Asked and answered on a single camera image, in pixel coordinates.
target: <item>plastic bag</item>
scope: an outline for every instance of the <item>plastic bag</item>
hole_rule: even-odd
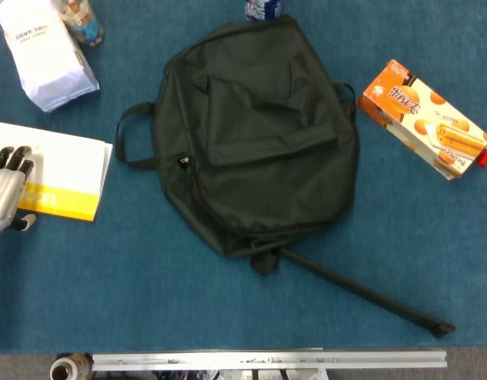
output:
[[[99,89],[50,0],[0,0],[0,25],[21,87],[43,111]]]

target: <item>robotic hand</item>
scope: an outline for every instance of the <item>robotic hand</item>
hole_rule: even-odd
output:
[[[28,146],[16,149],[8,163],[7,159],[13,150],[13,147],[8,146],[0,151],[0,233],[8,226],[14,230],[27,230],[36,221],[34,214],[24,218],[16,217],[21,192],[34,164],[30,160],[21,163],[31,152]]]

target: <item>metal bar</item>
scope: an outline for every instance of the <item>metal bar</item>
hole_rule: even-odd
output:
[[[189,351],[96,354],[94,371],[447,367],[445,351]]]

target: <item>orange snack box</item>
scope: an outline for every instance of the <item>orange snack box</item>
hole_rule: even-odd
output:
[[[394,59],[358,105],[448,180],[460,177],[487,145],[482,129]]]

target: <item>black plastic tip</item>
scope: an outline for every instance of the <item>black plastic tip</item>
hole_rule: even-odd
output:
[[[439,324],[430,328],[430,333],[432,333],[435,338],[441,338],[442,336],[452,333],[455,330],[456,326]]]
[[[9,158],[9,155],[13,153],[13,150],[14,148],[12,146],[7,146],[0,151],[0,169],[4,169],[7,158]]]
[[[9,170],[17,170],[20,167],[21,160],[23,157],[29,154],[31,151],[30,146],[20,146],[18,149],[15,150],[13,156],[9,160],[9,163],[6,166],[6,169]]]
[[[25,174],[25,180],[29,178],[30,173],[32,172],[32,169],[34,168],[34,163],[33,161],[30,160],[24,160],[23,163],[21,164],[19,170]]]

